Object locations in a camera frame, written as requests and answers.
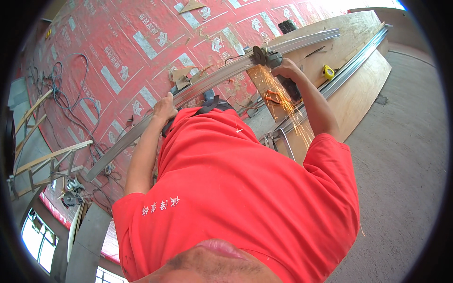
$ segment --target man's arm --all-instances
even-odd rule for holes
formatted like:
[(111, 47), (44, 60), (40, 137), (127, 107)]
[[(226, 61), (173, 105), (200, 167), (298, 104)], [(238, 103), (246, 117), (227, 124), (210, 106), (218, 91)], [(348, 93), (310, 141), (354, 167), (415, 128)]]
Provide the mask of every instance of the man's arm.
[(282, 75), (296, 83), (304, 100), (308, 121), (315, 136), (327, 133), (337, 141), (340, 140), (340, 129), (327, 100), (293, 61), (283, 58), (281, 65), (272, 70), (272, 75)]
[(170, 92), (154, 106), (153, 117), (130, 160), (124, 188), (125, 196), (134, 192), (146, 194), (150, 190), (160, 133), (168, 120), (175, 117), (177, 113), (173, 106), (173, 95)]

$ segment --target angle grinder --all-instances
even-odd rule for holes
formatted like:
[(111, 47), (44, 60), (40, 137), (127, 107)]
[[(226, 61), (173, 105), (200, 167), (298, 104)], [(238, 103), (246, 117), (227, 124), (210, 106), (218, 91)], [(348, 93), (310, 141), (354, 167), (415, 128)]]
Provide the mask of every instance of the angle grinder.
[[(260, 64), (273, 69), (281, 65), (283, 57), (279, 52), (273, 52), (269, 48), (265, 50), (264, 48), (259, 48), (255, 45), (253, 47), (253, 60), (255, 64)], [(285, 78), (282, 75), (277, 75), (277, 79), (286, 89), (286, 92), (291, 97), (293, 102), (297, 103), (301, 100), (302, 96), (300, 95), (300, 91), (293, 80)]]

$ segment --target black cylinder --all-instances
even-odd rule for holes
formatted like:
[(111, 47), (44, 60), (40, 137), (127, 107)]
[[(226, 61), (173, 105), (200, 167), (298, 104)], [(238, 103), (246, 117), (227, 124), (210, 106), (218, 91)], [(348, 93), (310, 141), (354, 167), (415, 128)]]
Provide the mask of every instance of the black cylinder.
[(289, 19), (279, 24), (279, 28), (283, 34), (287, 34), (290, 31), (297, 30), (296, 24), (293, 20)]

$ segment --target man's lips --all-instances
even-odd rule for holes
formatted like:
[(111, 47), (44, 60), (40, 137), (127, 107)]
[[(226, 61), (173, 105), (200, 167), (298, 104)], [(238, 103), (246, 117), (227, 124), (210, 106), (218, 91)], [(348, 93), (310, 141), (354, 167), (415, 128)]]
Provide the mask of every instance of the man's lips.
[(225, 240), (221, 239), (204, 240), (196, 244), (195, 247), (203, 247), (229, 258), (247, 260), (237, 247), (233, 246), (232, 244)]

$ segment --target tape measure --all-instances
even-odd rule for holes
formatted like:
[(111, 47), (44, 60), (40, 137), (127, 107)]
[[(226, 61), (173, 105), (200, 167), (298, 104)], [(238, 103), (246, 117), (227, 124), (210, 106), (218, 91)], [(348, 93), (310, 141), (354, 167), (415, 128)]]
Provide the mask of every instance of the tape measure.
[(323, 67), (323, 74), (324, 77), (328, 80), (332, 80), (333, 76), (335, 76), (335, 72), (327, 65), (324, 65)]

